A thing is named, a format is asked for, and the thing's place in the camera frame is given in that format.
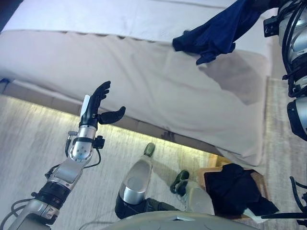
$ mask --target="gray carpet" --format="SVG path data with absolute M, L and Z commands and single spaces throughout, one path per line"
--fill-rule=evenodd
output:
M 271 201 L 282 212 L 298 212 L 289 176 L 306 183 L 307 143 L 294 136 L 290 129 L 286 115 L 287 83 L 279 79 L 283 71 L 277 60 L 274 75 L 268 82 L 265 177 Z M 65 159 L 66 134 L 76 130 L 78 122 L 76 116 L 0 95 L 0 219 L 14 201 L 38 192 L 46 182 L 44 173 Z M 77 230 L 90 221 L 99 223 L 85 226 L 83 230 L 98 230 L 117 221 L 113 209 L 118 188 L 148 142 L 156 144 L 148 196 L 180 209 L 184 206 L 168 188 L 176 174 L 187 169 L 191 179 L 196 179 L 199 168 L 213 167 L 223 161 L 209 153 L 114 126 L 100 126 L 98 134 L 106 139 L 102 164 L 84 170 L 53 225 L 55 230 Z M 305 229 L 298 227 L 293 219 L 273 219 L 259 225 L 251 220 L 241 222 L 263 230 Z

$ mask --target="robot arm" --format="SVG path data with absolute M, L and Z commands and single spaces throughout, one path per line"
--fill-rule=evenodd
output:
M 67 159 L 56 166 L 56 170 L 50 176 L 47 173 L 46 184 L 37 194 L 33 193 L 34 199 L 24 207 L 9 230 L 48 230 L 50 227 L 47 224 L 51 225 L 55 222 L 60 208 L 77 184 L 83 169 L 90 162 L 93 147 L 98 150 L 104 145 L 104 139 L 101 136 L 95 138 L 98 122 L 112 124 L 125 114 L 125 107 L 121 107 L 116 112 L 98 114 L 100 103 L 109 92 L 110 83 L 110 81 L 103 83 L 92 96 L 85 97 L 79 131 L 78 133 L 69 132 L 67 148 L 69 148 L 71 137 L 74 135 L 77 137 L 73 141 Z
M 258 7 L 263 0 L 255 2 Z M 264 21 L 264 36 L 279 36 L 283 63 L 287 74 L 289 97 L 296 98 L 287 106 L 292 132 L 307 141 L 307 1 L 269 1 L 278 4 L 278 14 Z

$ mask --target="bed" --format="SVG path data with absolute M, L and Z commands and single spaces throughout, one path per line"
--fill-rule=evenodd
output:
M 212 63 L 196 66 L 171 46 L 232 2 L 24 0 L 0 34 L 4 93 L 77 114 L 110 80 L 103 109 L 127 108 L 118 126 L 257 166 L 272 69 L 262 23 L 272 12 Z

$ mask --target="black garment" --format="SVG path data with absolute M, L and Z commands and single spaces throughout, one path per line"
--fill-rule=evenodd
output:
M 176 51 L 200 54 L 197 65 L 215 60 L 220 54 L 231 53 L 235 41 L 245 34 L 258 20 L 261 12 L 252 8 L 254 0 L 237 0 L 204 25 L 174 38 Z
M 250 208 L 255 215 L 273 214 L 276 206 L 261 196 L 250 173 L 237 164 L 228 164 L 221 172 L 206 173 L 206 188 L 215 213 L 241 215 Z

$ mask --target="wire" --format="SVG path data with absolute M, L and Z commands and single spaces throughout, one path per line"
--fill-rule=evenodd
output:
M 92 225 L 92 224 L 114 224 L 114 222 L 112 221 L 91 221 L 91 222 L 83 224 L 78 230 L 82 230 L 85 227 Z
M 293 191 L 294 199 L 295 199 L 299 209 L 302 212 L 305 212 L 305 208 L 304 208 L 304 206 L 302 205 L 301 201 L 298 198 L 295 180 L 294 180 L 294 178 L 292 176 L 290 176 L 290 180 L 291 180 L 291 184 L 292 184 L 292 191 Z
M 26 207 L 26 205 L 23 205 L 23 206 L 20 206 L 20 207 L 14 209 L 14 212 L 17 212 L 17 211 L 23 209 L 24 207 Z M 13 215 L 12 212 L 10 212 L 8 215 L 6 215 L 6 217 L 5 217 L 5 218 L 3 219 L 3 221 L 1 222 L 0 230 L 3 230 L 4 225 L 5 225 L 5 222 L 6 222 L 12 215 Z
M 295 11 L 293 12 L 293 14 L 295 15 L 295 19 L 293 21 L 293 24 L 291 26 L 290 32 L 289 32 L 289 36 L 287 36 L 287 43 L 286 43 L 286 57 L 288 58 L 289 55 L 289 48 L 290 48 L 290 43 L 292 41 L 292 36 L 293 36 L 293 32 L 294 29 L 297 25 L 297 22 L 299 20 L 299 18 L 301 17 L 303 11 L 305 10 L 306 7 L 306 3 L 300 2 L 299 5 L 296 7 Z
M 287 70 L 287 73 L 290 73 L 292 70 L 291 70 L 291 67 L 290 67 L 290 64 L 289 64 L 289 60 L 288 60 L 288 51 L 289 51 L 289 47 L 287 47 L 287 43 L 288 43 L 288 39 L 289 39 L 289 31 L 292 27 L 295 28 L 295 24 L 293 24 L 293 21 L 295 20 L 295 17 L 297 15 L 297 12 L 299 11 L 299 8 L 303 5 L 303 2 L 300 2 L 297 7 L 295 8 L 295 10 L 293 11 L 290 19 L 289 19 L 289 22 L 288 22 L 288 25 L 286 27 L 286 30 L 285 30 L 285 33 L 283 35 L 283 44 L 282 44 L 282 56 L 283 56 L 283 64 Z
M 14 214 L 14 216 L 16 216 L 16 217 L 18 217 L 18 214 L 16 213 L 16 209 L 15 209 L 15 205 L 17 205 L 17 204 L 19 204 L 19 203 L 23 203 L 23 202 L 29 202 L 30 200 L 32 200 L 32 198 L 31 199 L 24 199 L 24 200 L 18 200 L 18 201 L 16 201 L 14 204 L 12 204 L 12 206 L 11 206 L 11 211 L 12 211 L 12 213 Z
M 92 164 L 92 165 L 90 165 L 90 166 L 86 166 L 86 167 L 84 167 L 85 169 L 87 169 L 87 168 L 91 168 L 91 167 L 94 167 L 94 166 L 97 166 L 97 165 L 99 165 L 99 164 L 100 164 L 100 162 L 101 162 L 101 155 L 100 155 L 99 149 L 96 149 L 96 151 L 97 151 L 97 153 L 98 153 L 98 157 L 99 157 L 98 162 L 97 162 L 96 164 Z
M 91 167 L 94 167 L 94 166 L 97 166 L 97 165 L 100 164 L 100 162 L 101 162 L 101 154 L 100 154 L 99 149 L 96 149 L 96 151 L 97 151 L 98 157 L 99 157 L 98 162 L 97 162 L 96 164 L 92 164 L 92 165 L 90 165 L 90 166 L 85 166 L 84 169 L 88 169 L 88 168 L 91 168 Z M 45 174 L 45 177 L 46 177 L 47 179 L 49 179 L 49 177 L 52 175 L 54 169 L 57 168 L 58 166 L 59 166 L 59 164 L 57 164 L 57 165 L 53 166 L 51 169 L 49 169 L 49 171 Z
M 299 182 L 295 181 L 295 184 L 301 188 L 304 188 L 304 189 L 307 189 L 307 185 L 303 185 L 303 184 L 300 184 Z
M 66 145 L 65 145 L 65 155 L 66 155 L 66 157 L 68 157 L 68 149 L 69 149 L 70 145 L 71 145 L 71 139 L 67 139 Z

